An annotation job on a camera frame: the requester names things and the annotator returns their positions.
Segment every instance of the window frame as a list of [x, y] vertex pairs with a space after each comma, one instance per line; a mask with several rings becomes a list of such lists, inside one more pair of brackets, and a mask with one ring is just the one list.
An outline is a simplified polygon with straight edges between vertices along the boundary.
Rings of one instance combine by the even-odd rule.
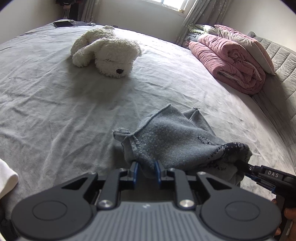
[[165, 5], [165, 4], [161, 3], [161, 2], [164, 2], [164, 0], [161, 0], [161, 2], [156, 2], [154, 0], [140, 0], [140, 1], [146, 1], [146, 2], [149, 2], [149, 3], [153, 3], [153, 4], [156, 4], [156, 5], [162, 6], [162, 7], [166, 8], [166, 9], [169, 9], [170, 11], [173, 11], [174, 13], [176, 13], [176, 14], [182, 16], [182, 17], [186, 17], [188, 15], [190, 9], [192, 8], [192, 6], [193, 6], [193, 4], [195, 2], [195, 0], [188, 0], [188, 1], [184, 0], [183, 4], [181, 6], [181, 7], [185, 8], [185, 9], [183, 9], [184, 12], [179, 12], [178, 9], [176, 9], [176, 8], [174, 8], [172, 6]]

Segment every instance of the plush dog nose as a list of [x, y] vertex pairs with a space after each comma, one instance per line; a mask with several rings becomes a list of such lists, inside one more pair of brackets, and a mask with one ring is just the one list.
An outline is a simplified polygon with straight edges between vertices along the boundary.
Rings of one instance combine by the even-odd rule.
[[117, 69], [116, 72], [119, 73], [119, 74], [122, 74], [123, 69]]

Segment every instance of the bed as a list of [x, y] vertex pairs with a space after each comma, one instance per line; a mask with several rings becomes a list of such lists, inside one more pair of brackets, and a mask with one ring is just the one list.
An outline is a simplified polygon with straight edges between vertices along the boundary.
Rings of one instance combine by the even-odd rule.
[[[199, 108], [218, 137], [248, 144], [251, 164], [295, 174], [286, 145], [255, 101], [215, 80], [190, 50], [116, 29], [142, 48], [129, 77], [103, 76], [94, 63], [74, 66], [72, 44], [97, 27], [48, 24], [0, 45], [0, 158], [19, 174], [1, 200], [6, 218], [29, 195], [88, 171], [127, 167], [112, 130], [133, 131], [169, 103], [180, 111]], [[248, 178], [241, 187], [272, 198]]]

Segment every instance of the wall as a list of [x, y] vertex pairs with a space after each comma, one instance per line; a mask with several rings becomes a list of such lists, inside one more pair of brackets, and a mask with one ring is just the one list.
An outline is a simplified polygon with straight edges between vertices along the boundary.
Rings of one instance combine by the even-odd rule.
[[13, 0], [0, 12], [0, 44], [62, 18], [55, 0]]
[[96, 21], [175, 42], [184, 19], [174, 10], [151, 2], [102, 0]]
[[296, 14], [280, 0], [232, 0], [222, 24], [296, 51]]

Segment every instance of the curtain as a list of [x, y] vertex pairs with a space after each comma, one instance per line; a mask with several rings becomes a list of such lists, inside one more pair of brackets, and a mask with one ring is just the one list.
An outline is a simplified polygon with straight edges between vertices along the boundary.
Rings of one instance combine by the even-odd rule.
[[86, 23], [96, 23], [96, 18], [99, 14], [101, 0], [84, 0], [79, 5], [78, 9], [78, 21], [84, 21]]
[[188, 34], [188, 25], [208, 24], [213, 26], [219, 24], [231, 0], [195, 0], [188, 15], [184, 19], [176, 44], [182, 45], [185, 36]]

